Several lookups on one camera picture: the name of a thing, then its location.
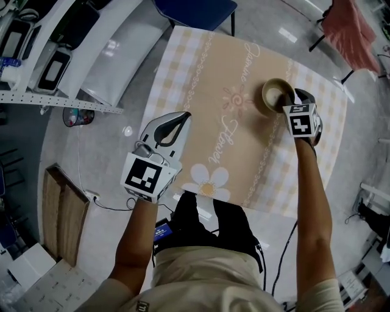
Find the shelved white and green appliances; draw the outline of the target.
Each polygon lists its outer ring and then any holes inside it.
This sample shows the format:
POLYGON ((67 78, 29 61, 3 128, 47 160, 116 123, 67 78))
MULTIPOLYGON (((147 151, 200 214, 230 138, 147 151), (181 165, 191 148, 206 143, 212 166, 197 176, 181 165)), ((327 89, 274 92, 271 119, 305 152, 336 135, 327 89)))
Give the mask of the shelved white and green appliances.
POLYGON ((4 67, 0 84, 12 91, 52 95, 76 50, 100 17, 99 0, 4 1, 0 57, 21 60, 4 67))

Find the black screen device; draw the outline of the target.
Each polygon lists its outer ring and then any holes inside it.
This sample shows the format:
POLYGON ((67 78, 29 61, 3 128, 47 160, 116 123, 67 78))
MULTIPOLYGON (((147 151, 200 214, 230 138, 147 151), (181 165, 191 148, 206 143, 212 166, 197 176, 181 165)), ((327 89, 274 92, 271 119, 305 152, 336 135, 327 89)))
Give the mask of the black screen device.
POLYGON ((170 226, 170 221, 167 218, 158 221, 155 225, 154 245, 157 246, 161 241, 172 234, 173 231, 170 226))

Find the table with beige checked cloth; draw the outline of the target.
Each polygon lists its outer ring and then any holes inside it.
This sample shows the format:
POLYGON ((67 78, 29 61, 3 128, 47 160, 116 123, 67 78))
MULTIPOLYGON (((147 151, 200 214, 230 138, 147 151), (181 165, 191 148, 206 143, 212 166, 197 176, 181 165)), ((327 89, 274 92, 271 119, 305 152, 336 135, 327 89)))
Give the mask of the table with beige checked cloth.
POLYGON ((253 210, 297 214, 297 156, 283 115, 261 97, 273 78, 311 93, 324 131, 316 146, 328 183, 348 98, 306 66, 256 43, 177 26, 158 67, 143 124, 174 111, 192 115, 173 190, 189 190, 253 210))

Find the blue chair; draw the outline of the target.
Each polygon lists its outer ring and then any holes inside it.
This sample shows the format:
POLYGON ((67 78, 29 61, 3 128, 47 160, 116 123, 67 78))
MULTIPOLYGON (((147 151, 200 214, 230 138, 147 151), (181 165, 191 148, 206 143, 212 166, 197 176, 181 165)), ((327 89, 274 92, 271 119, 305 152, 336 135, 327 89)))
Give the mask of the blue chair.
POLYGON ((158 13, 172 28, 176 25, 216 30, 227 18, 231 20, 231 36, 235 36, 234 0, 152 0, 158 13))

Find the white cardboard box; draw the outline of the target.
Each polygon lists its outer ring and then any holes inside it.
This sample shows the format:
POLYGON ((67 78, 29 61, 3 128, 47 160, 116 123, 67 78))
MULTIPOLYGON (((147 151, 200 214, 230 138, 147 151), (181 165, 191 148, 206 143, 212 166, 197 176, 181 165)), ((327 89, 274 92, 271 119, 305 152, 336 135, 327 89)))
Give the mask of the white cardboard box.
POLYGON ((22 289, 27 291, 55 264, 56 261, 46 252, 43 246, 36 243, 13 260, 7 269, 22 289))

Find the white metal shelving rack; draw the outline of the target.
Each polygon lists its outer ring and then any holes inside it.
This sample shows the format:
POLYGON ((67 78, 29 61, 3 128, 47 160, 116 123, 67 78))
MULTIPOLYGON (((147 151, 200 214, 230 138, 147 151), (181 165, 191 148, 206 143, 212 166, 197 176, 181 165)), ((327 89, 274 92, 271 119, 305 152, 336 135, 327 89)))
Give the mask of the white metal shelving rack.
POLYGON ((100 17, 52 94, 12 91, 0 84, 1 104, 83 108, 121 113, 119 100, 168 28, 152 0, 99 0, 100 17))

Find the clear water bottle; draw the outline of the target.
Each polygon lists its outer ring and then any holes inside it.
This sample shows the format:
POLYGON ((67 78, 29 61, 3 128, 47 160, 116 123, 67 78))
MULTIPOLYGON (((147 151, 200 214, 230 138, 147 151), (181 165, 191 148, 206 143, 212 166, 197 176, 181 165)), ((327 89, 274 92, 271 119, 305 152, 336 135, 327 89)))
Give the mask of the clear water bottle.
POLYGON ((0 71, 7 66, 19 67, 21 66, 21 60, 11 57, 0 57, 0 71))

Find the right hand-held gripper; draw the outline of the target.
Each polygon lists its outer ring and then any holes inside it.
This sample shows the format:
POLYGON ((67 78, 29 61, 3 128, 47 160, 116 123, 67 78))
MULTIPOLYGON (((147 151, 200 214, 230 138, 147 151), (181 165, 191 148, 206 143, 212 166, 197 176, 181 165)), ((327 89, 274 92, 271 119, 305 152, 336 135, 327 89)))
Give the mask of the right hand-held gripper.
POLYGON ((317 111, 315 97, 300 88, 295 93, 302 104, 293 105, 293 91, 283 94, 283 112, 286 125, 294 138, 301 138, 316 146, 322 135, 322 120, 317 111))

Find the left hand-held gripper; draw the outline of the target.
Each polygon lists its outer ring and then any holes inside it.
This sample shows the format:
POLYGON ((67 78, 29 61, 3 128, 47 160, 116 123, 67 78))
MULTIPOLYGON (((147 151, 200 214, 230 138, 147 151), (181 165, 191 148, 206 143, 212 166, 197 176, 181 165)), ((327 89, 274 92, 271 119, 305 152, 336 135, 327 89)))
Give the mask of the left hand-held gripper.
POLYGON ((121 175, 126 191, 156 204, 182 170, 180 157, 191 125, 191 113, 173 112, 150 121, 127 154, 121 175), (159 143, 152 147, 146 143, 159 143))

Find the person's right forearm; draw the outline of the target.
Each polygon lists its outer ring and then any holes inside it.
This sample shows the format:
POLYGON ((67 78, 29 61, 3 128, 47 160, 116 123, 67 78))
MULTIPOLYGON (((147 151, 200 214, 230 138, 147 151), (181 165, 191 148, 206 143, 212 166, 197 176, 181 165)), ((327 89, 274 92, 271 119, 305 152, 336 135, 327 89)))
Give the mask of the person's right forearm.
POLYGON ((297 297, 336 277, 331 252, 332 215, 313 148, 294 140, 298 159, 297 297))

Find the person's left forearm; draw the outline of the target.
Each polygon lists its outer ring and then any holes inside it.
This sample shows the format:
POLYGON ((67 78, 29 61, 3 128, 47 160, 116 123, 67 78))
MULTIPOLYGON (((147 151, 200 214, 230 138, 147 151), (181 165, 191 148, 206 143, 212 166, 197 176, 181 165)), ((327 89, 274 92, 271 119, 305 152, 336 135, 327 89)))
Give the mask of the person's left forearm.
POLYGON ((140 293, 152 256, 158 205, 138 199, 119 241, 110 278, 140 293))

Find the person's torso in beige shirt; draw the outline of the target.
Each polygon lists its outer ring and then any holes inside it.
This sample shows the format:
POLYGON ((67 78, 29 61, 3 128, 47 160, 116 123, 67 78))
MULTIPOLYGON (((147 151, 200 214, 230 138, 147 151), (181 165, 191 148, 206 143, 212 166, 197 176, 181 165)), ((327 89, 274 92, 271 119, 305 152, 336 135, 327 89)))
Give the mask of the person's torso in beige shirt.
MULTIPOLYGON (((77 312, 283 312, 260 288, 256 261, 214 247, 176 247, 157 259, 154 285, 133 295, 108 278, 77 312)), ((336 278, 297 298, 296 312, 344 312, 336 278)))

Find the person's legs in black trousers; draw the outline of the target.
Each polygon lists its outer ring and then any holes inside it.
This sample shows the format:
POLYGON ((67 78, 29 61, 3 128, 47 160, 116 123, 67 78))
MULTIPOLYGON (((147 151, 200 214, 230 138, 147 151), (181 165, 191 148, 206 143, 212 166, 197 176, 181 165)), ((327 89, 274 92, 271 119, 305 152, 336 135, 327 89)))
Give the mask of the person's legs in black trousers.
POLYGON ((213 199, 211 217, 203 220, 195 193, 185 191, 180 195, 171 217, 174 231, 161 246, 170 247, 216 247, 239 252, 252 257, 260 272, 263 271, 258 243, 246 213, 239 205, 213 199))

